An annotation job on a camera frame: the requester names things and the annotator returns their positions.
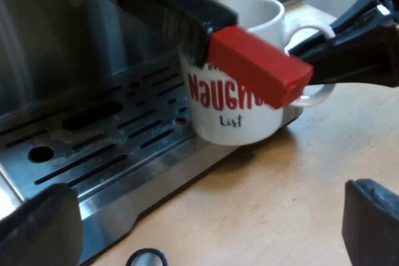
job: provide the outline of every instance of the round hole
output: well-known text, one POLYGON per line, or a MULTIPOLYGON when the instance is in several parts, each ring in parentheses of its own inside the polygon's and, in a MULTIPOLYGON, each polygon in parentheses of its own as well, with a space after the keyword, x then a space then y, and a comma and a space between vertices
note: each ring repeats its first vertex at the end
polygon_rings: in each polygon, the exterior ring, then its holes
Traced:
POLYGON ((28 158, 32 162, 42 163, 50 160, 54 151, 49 146, 37 146, 29 151, 28 158))
POLYGON ((173 121, 177 126, 183 126, 187 121, 185 118, 175 118, 173 121))

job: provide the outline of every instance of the brush bristles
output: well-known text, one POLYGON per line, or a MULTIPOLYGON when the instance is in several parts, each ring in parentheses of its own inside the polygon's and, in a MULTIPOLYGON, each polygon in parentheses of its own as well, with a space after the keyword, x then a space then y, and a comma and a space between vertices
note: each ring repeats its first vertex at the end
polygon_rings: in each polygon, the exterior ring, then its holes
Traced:
POLYGON ((214 0, 117 0, 124 10, 173 41, 189 61, 201 67, 214 31, 236 25, 237 14, 214 0))

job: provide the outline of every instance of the wooden table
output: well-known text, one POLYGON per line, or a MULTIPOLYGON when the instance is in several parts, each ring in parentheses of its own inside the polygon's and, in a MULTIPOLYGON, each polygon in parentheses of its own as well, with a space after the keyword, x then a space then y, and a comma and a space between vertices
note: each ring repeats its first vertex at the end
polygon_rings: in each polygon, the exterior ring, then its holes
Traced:
MULTIPOLYGON (((303 15, 334 19, 305 4, 287 18, 303 15)), ((399 192, 398 114, 398 90, 341 84, 287 128, 220 161, 94 265, 125 265, 144 247, 164 251, 171 266, 350 265, 344 184, 372 178, 399 192)))

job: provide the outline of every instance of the black brush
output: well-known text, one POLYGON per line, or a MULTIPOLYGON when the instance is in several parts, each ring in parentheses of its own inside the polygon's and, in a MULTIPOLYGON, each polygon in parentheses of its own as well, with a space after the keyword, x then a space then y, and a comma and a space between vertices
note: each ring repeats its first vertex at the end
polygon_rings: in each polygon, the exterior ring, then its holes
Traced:
POLYGON ((214 0, 114 0, 125 11, 180 43, 190 63, 205 62, 275 108, 302 93, 312 67, 240 28, 237 14, 214 0))

